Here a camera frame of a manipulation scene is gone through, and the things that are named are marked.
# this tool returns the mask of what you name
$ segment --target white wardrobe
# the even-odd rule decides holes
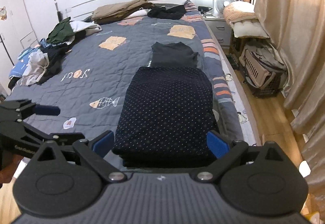
[[[7,19],[0,20],[0,83],[8,93],[9,73],[24,48],[37,44],[23,0],[0,0]]]

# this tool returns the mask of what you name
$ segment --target nightstand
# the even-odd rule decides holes
[[[204,18],[207,25],[211,28],[213,34],[223,48],[229,48],[231,28],[225,22],[224,18],[207,16]]]

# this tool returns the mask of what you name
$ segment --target person's hand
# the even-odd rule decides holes
[[[12,162],[0,171],[0,184],[10,183],[17,167],[22,160],[22,156],[14,154]]]

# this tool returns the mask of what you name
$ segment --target floor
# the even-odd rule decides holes
[[[243,77],[236,71],[238,79]],[[271,98],[255,98],[246,84],[242,85],[251,105],[258,126],[261,142],[277,142],[293,163],[298,166],[302,161],[300,149],[304,145],[302,135],[293,133],[290,122],[294,119],[291,111],[283,109],[284,98],[281,93]],[[0,224],[9,224],[17,216],[19,209],[12,197],[13,181],[0,189]]]

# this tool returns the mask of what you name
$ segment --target white cloth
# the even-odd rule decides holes
[[[101,26],[95,24],[95,22],[83,22],[83,21],[70,21],[70,26],[74,33],[86,30],[86,36],[102,30]]]
[[[37,83],[46,72],[49,60],[48,54],[41,50],[32,52],[29,56],[27,68],[22,74],[21,85],[32,85]]]
[[[148,14],[148,9],[141,9],[133,12],[131,15],[127,16],[125,19],[135,18],[135,17],[144,17]]]
[[[258,19],[247,19],[235,22],[230,25],[234,31],[235,38],[255,37],[269,38],[265,30],[262,28]]]

